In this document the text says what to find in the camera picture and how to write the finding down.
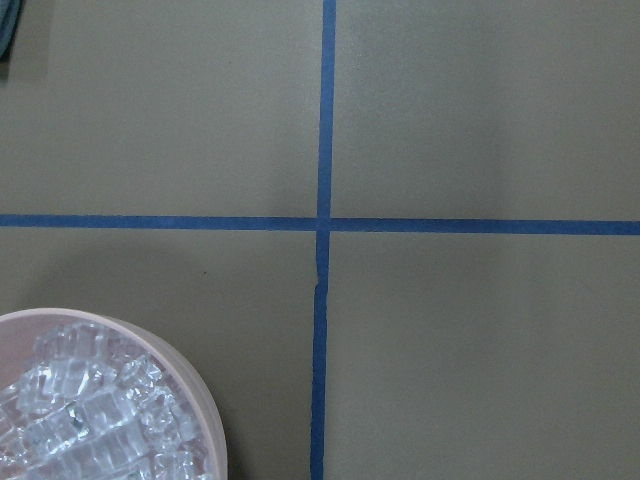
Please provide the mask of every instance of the clear plastic pieces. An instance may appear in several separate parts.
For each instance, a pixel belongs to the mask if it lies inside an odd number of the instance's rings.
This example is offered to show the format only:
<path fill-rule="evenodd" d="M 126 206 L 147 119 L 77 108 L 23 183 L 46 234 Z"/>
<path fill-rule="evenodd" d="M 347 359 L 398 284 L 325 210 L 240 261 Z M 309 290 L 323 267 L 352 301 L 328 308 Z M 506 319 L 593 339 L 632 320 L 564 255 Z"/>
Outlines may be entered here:
<path fill-rule="evenodd" d="M 138 344 L 77 322 L 0 392 L 0 478 L 216 480 L 189 402 Z"/>

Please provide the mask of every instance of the ice cube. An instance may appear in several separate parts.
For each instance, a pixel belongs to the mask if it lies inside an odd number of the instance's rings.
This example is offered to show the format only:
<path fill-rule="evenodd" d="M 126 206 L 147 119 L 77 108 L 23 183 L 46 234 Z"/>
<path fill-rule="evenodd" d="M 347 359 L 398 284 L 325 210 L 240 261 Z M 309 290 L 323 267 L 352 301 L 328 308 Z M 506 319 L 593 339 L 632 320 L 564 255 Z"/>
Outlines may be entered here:
<path fill-rule="evenodd" d="M 193 455 L 189 451 L 159 453 L 153 459 L 156 480 L 194 480 Z"/>
<path fill-rule="evenodd" d="M 200 434 L 195 413 L 185 397 L 177 396 L 177 401 L 170 406 L 170 409 L 178 422 L 178 431 L 183 442 L 193 440 Z"/>
<path fill-rule="evenodd" d="M 177 448 L 182 440 L 171 407 L 175 405 L 173 392 L 167 387 L 157 387 L 139 404 L 140 423 L 145 437 L 156 450 Z"/>
<path fill-rule="evenodd" d="M 11 420 L 9 420 L 9 413 L 0 405 L 0 442 L 2 442 L 3 438 L 11 434 L 12 431 L 13 425 L 11 424 Z"/>
<path fill-rule="evenodd" d="M 77 447 L 67 450 L 61 460 L 67 466 L 68 479 L 97 478 L 104 473 L 104 468 L 97 461 L 99 450 L 94 450 L 92 443 L 81 443 Z"/>
<path fill-rule="evenodd" d="M 62 326 L 55 327 L 40 335 L 33 348 L 36 362 L 40 363 L 62 358 L 64 336 L 65 334 Z"/>
<path fill-rule="evenodd" d="M 149 355 L 125 363 L 118 373 L 118 386 L 128 390 L 129 398 L 139 402 L 162 380 L 162 371 Z"/>
<path fill-rule="evenodd" d="M 48 463 L 31 468 L 24 480 L 70 480 L 69 467 L 62 459 L 53 458 Z"/>
<path fill-rule="evenodd" d="M 116 376 L 115 369 L 94 360 L 58 360 L 52 362 L 52 370 L 61 372 L 64 380 L 60 386 L 60 394 L 65 400 L 87 396 L 113 383 Z"/>
<path fill-rule="evenodd" d="M 209 457 L 203 440 L 202 435 L 199 435 L 197 438 L 183 442 L 180 445 L 181 450 L 188 450 L 193 455 L 196 473 L 205 473 L 212 470 L 211 458 Z"/>
<path fill-rule="evenodd" d="M 24 468 L 15 463 L 5 462 L 0 451 L 0 478 L 23 480 Z"/>
<path fill-rule="evenodd" d="M 99 480 L 153 480 L 153 474 L 149 460 L 143 458 L 136 463 L 127 465 L 113 475 L 100 477 Z"/>
<path fill-rule="evenodd" d="M 140 425 L 133 422 L 109 432 L 94 442 L 96 451 L 100 451 L 100 460 L 104 468 L 116 471 L 149 451 Z"/>
<path fill-rule="evenodd" d="M 108 330 L 102 325 L 77 322 L 64 327 L 64 352 L 73 358 L 105 358 Z"/>
<path fill-rule="evenodd" d="M 61 372 L 49 364 L 39 364 L 20 378 L 16 407 L 22 413 L 44 415 L 61 406 L 56 384 L 62 381 Z"/>
<path fill-rule="evenodd" d="M 27 426 L 25 441 L 39 459 L 65 450 L 89 435 L 89 428 L 75 403 Z"/>
<path fill-rule="evenodd" d="M 12 437 L 8 442 L 0 445 L 0 474 L 2 478 L 11 477 L 21 473 L 21 470 L 29 464 L 33 458 L 33 452 L 26 445 L 21 434 Z"/>
<path fill-rule="evenodd" d="M 120 332 L 111 330 L 107 338 L 107 357 L 110 365 L 121 366 L 141 355 L 144 349 L 130 338 Z"/>
<path fill-rule="evenodd" d="M 100 391 L 84 400 L 80 408 L 89 428 L 97 434 L 129 423 L 136 414 L 136 406 L 122 390 Z"/>

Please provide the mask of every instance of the blue painter's tape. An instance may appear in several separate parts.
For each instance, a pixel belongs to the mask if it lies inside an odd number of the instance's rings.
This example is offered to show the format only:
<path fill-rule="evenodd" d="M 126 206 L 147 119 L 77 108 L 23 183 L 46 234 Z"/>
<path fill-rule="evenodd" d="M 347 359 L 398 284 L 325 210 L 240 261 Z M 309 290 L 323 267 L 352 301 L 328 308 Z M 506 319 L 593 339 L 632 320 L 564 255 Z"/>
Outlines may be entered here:
<path fill-rule="evenodd" d="M 315 218 L 302 217 L 0 215 L 0 227 L 315 231 L 316 226 Z"/>
<path fill-rule="evenodd" d="M 311 480 L 324 477 L 325 386 L 327 374 L 327 294 L 331 243 L 331 169 L 336 56 L 336 0 L 322 4 L 322 67 L 318 144 L 318 212 L 316 268 L 318 283 L 313 311 L 313 380 L 311 389 Z"/>
<path fill-rule="evenodd" d="M 313 380 L 311 388 L 311 479 L 324 475 L 325 390 L 327 375 L 327 294 L 329 290 L 329 245 L 331 233 L 316 233 L 318 283 L 314 296 Z"/>
<path fill-rule="evenodd" d="M 323 3 L 322 70 L 320 81 L 320 132 L 318 146 L 318 217 L 331 215 L 333 156 L 333 99 L 335 77 L 336 1 Z"/>
<path fill-rule="evenodd" d="M 640 235 L 640 222 L 602 220 L 482 220 L 334 218 L 337 232 L 495 233 L 520 235 Z"/>

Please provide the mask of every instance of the gray floor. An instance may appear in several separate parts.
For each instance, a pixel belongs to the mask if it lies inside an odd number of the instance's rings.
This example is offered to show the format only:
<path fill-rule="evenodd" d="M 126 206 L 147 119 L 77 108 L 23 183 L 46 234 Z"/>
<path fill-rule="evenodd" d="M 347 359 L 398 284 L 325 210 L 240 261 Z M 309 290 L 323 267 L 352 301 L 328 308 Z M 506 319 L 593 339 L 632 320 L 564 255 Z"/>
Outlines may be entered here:
<path fill-rule="evenodd" d="M 0 214 L 315 216 L 322 3 L 27 0 Z M 333 215 L 637 219 L 640 3 L 339 0 Z M 334 233 L 325 478 L 635 480 L 635 237 Z M 313 232 L 0 229 L 0 312 L 173 343 L 309 478 Z"/>

